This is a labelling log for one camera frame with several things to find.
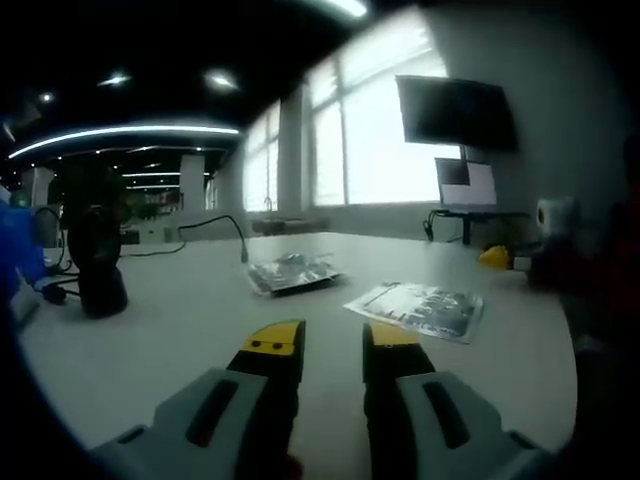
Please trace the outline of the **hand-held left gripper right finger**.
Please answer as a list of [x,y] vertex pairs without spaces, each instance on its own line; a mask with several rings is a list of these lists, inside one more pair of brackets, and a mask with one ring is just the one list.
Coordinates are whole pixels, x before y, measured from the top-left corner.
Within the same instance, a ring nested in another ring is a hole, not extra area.
[[450,372],[439,372],[418,335],[363,327],[364,414],[374,479],[542,479],[552,457]]

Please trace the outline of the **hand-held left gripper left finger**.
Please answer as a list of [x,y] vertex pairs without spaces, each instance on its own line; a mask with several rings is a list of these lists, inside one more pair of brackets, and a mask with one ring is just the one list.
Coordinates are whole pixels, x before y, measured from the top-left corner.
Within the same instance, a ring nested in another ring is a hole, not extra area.
[[212,368],[137,425],[90,453],[112,479],[299,479],[290,455],[306,323],[253,333],[226,368]]

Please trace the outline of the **person's right hand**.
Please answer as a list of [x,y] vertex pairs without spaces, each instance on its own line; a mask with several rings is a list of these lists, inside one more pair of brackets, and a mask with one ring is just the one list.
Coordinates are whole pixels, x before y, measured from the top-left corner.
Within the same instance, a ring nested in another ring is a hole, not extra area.
[[588,268],[572,240],[551,238],[532,253],[527,281],[538,290],[576,292],[587,285]]

